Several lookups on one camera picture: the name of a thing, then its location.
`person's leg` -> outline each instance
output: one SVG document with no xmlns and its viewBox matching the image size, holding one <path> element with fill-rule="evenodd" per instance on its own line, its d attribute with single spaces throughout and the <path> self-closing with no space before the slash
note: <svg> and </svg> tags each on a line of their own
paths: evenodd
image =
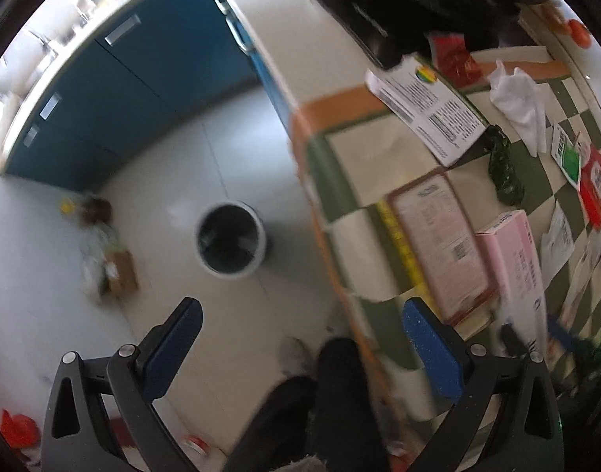
<svg viewBox="0 0 601 472">
<path fill-rule="evenodd" d="M 366 373 L 351 339 L 332 339 L 318 358 L 318 390 L 309 453 L 329 472 L 389 472 L 370 405 Z"/>
<path fill-rule="evenodd" d="M 223 472 L 270 472 L 305 457 L 307 417 L 314 407 L 316 383 L 309 377 L 311 356 L 296 339 L 279 350 L 289 380 L 267 397 L 230 454 Z"/>
</svg>

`metal screw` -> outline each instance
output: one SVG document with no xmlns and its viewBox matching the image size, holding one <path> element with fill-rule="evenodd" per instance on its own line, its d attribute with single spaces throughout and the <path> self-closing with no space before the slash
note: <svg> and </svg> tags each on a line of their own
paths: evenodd
<svg viewBox="0 0 601 472">
<path fill-rule="evenodd" d="M 134 353 L 134 344 L 124 344 L 119 348 L 120 357 L 129 357 Z"/>
<path fill-rule="evenodd" d="M 473 344 L 471 346 L 471 353 L 476 357 L 483 357 L 486 354 L 486 348 L 481 344 Z"/>
<path fill-rule="evenodd" d="M 542 355 L 540 353 L 538 353 L 537 351 L 532 351 L 530 353 L 530 360 L 532 362 L 536 362 L 537 364 L 540 364 L 542 362 Z"/>
<path fill-rule="evenodd" d="M 62 361 L 65 364 L 71 364 L 71 362 L 73 362 L 74 360 L 75 360 L 75 352 L 74 351 L 67 351 L 67 353 L 62 355 Z"/>
</svg>

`pink box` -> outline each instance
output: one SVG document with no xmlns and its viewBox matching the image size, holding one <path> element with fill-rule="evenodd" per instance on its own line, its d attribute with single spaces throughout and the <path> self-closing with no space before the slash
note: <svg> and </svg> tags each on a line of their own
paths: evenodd
<svg viewBox="0 0 601 472">
<path fill-rule="evenodd" d="M 547 350 L 547 308 L 534 237 L 526 212 L 504 212 L 476 234 L 499 286 L 499 325 L 512 323 L 530 351 Z"/>
</svg>

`silver handle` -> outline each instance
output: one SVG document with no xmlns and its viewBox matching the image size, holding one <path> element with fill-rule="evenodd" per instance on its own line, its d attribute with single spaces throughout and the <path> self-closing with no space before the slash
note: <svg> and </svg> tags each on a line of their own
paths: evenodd
<svg viewBox="0 0 601 472">
<path fill-rule="evenodd" d="M 47 120 L 61 99 L 62 98 L 59 94 L 54 93 L 53 96 L 50 97 L 50 100 L 48 100 L 47 104 L 42 108 L 42 110 L 40 110 L 41 118 Z"/>
<path fill-rule="evenodd" d="M 237 31 L 237 27 L 235 27 L 234 21 L 230 17 L 226 18 L 226 24 L 228 25 L 228 28 L 230 28 L 230 33 L 232 34 L 233 39 L 235 39 L 237 45 L 239 46 L 239 49 L 246 55 L 250 55 L 254 51 L 254 45 L 252 43 L 246 44 L 242 40 L 241 36 L 239 35 L 239 32 Z"/>
<path fill-rule="evenodd" d="M 217 5 L 217 8 L 220 9 L 220 12 L 224 15 L 227 15 L 227 13 L 230 12 L 230 5 L 226 0 L 214 0 L 214 2 Z"/>
<path fill-rule="evenodd" d="M 36 138 L 36 135 L 38 135 L 39 131 L 40 131 L 40 129 L 38 128 L 37 125 L 33 125 L 32 127 L 30 127 L 28 134 L 23 139 L 23 145 L 25 147 L 31 146 L 32 142 L 34 141 L 34 138 Z"/>
<path fill-rule="evenodd" d="M 123 37 L 126 33 L 128 33 L 138 24 L 141 24 L 141 18 L 138 15 L 133 14 L 122 24 L 120 24 L 117 28 L 115 28 L 112 32 L 110 32 L 107 36 L 105 36 L 104 40 L 108 43 L 109 46 L 112 46 L 113 44 L 115 44 L 115 42 L 117 42 L 121 37 Z"/>
</svg>

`yellow strip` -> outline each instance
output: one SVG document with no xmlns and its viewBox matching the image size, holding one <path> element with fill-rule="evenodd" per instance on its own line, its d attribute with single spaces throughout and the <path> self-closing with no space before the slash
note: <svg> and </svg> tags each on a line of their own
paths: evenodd
<svg viewBox="0 0 601 472">
<path fill-rule="evenodd" d="M 384 199 L 377 203 L 377 208 L 379 209 L 379 214 L 383 220 L 383 223 L 388 228 L 388 232 L 390 233 L 390 236 L 392 236 L 392 240 L 397 246 L 397 250 L 401 256 L 401 261 L 403 261 L 403 265 L 405 266 L 407 274 L 410 276 L 418 295 L 423 299 L 436 317 L 442 321 L 443 317 L 438 310 L 438 305 L 429 291 L 422 269 L 419 266 L 412 249 L 410 248 L 410 244 L 407 241 L 405 233 L 403 233 L 401 230 L 401 226 L 399 225 L 397 217 L 394 215 L 390 206 Z"/>
</svg>

